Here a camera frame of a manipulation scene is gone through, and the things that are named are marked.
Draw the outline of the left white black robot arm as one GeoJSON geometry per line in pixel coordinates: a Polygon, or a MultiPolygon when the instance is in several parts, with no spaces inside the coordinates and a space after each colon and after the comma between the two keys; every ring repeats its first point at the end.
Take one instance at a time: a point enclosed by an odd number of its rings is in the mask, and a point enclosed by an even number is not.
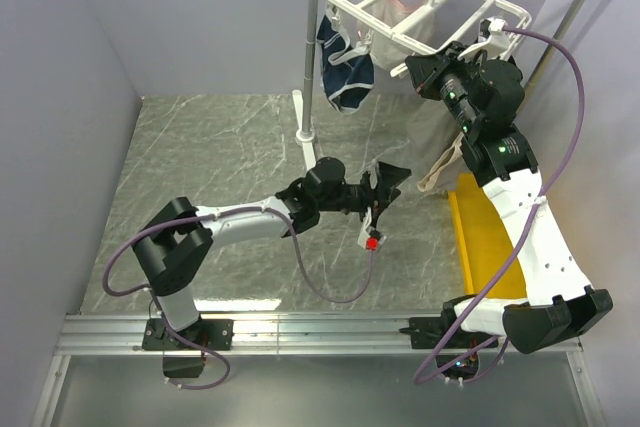
{"type": "Polygon", "coordinates": [[[358,244],[374,253],[384,240],[381,214],[400,195],[411,171],[385,162],[365,172],[356,184],[345,180],[344,164],[324,157],[288,187],[264,200],[224,208],[199,207],[188,198],[169,202],[132,245],[166,318],[166,337],[178,348],[209,346],[191,283],[211,249],[247,241],[296,238],[315,227],[322,213],[356,214],[358,244]]]}

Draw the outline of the grey underwear beige waistband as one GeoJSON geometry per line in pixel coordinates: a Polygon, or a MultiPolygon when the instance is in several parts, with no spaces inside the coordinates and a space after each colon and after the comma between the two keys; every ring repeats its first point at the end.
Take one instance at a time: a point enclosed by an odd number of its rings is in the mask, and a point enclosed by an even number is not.
{"type": "Polygon", "coordinates": [[[425,100],[407,123],[417,156],[417,189],[425,195],[453,191],[468,173],[462,157],[462,132],[442,101],[425,100]]]}

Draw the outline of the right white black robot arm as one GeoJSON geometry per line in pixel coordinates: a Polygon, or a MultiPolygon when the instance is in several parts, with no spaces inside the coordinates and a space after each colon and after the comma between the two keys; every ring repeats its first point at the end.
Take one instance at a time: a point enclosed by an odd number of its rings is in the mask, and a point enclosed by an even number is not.
{"type": "Polygon", "coordinates": [[[579,337],[613,309],[573,258],[546,198],[539,164],[514,123],[524,100],[515,64],[484,51],[466,60],[453,42],[405,64],[415,91],[439,100],[461,129],[461,152],[477,185],[493,205],[513,246],[525,281],[522,299],[489,297],[483,289],[444,304],[439,345],[465,345],[475,333],[504,337],[529,354],[579,337]]]}

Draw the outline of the white clip hanger frame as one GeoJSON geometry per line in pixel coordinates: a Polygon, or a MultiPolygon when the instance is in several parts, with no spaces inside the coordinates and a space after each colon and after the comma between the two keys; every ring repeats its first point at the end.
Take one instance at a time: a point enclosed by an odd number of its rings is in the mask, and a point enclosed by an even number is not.
{"type": "Polygon", "coordinates": [[[404,59],[413,54],[434,54],[452,42],[461,42],[473,27],[478,39],[458,55],[469,60],[485,49],[491,59],[505,60],[521,43],[516,34],[501,33],[505,16],[524,29],[531,14],[507,0],[474,0],[477,9],[467,15],[445,40],[434,40],[436,18],[453,0],[325,0],[332,29],[343,36],[357,56],[368,55],[373,64],[393,77],[407,72],[404,59]]]}

